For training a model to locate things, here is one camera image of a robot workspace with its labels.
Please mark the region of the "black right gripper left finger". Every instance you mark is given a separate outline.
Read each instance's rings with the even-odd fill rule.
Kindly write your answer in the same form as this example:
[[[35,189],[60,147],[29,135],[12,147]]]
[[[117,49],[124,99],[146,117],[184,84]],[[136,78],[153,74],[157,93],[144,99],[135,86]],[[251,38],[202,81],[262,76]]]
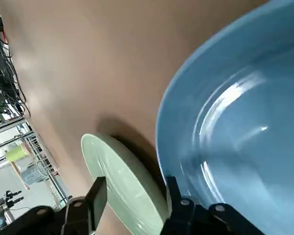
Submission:
[[[106,178],[97,177],[86,196],[71,199],[60,211],[34,207],[3,228],[0,235],[93,235],[106,203]]]

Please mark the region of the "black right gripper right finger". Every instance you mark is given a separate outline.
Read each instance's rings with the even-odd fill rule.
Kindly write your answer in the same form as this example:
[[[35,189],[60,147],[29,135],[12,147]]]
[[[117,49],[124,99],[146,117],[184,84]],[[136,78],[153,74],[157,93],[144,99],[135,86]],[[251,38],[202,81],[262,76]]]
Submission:
[[[232,206],[225,203],[208,209],[193,199],[181,195],[175,177],[166,178],[167,203],[170,216],[165,221],[163,235],[262,235]]]

